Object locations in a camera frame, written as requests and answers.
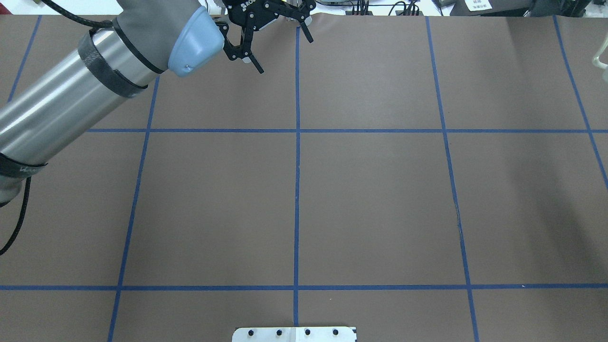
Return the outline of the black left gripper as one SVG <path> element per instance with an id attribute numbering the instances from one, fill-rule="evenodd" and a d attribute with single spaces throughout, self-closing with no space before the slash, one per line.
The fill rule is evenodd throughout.
<path id="1" fill-rule="evenodd" d="M 226 7 L 229 21 L 241 27 L 240 44 L 235 46 L 228 39 L 228 24 L 218 24 L 224 38 L 224 53 L 231 61 L 240 59 L 245 64 L 252 63 L 259 74 L 264 74 L 265 70 L 251 50 L 254 32 L 263 30 L 279 15 L 297 21 L 307 41 L 314 41 L 308 26 L 312 22 L 311 11 L 316 8 L 315 0 L 300 0 L 297 6 L 290 0 L 223 0 L 222 5 Z"/>

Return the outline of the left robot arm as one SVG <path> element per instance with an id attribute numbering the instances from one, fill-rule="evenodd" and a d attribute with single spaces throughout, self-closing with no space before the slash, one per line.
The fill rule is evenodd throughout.
<path id="1" fill-rule="evenodd" d="M 293 19 L 308 41 L 311 11 L 301 0 L 222 0 L 213 18 L 198 0 L 120 0 L 110 21 L 79 17 L 52 0 L 63 17 L 89 27 L 76 50 L 1 109 L 1 205 L 24 181 L 158 75 L 188 76 L 224 51 L 264 72 L 251 45 L 255 32 L 279 17 Z"/>

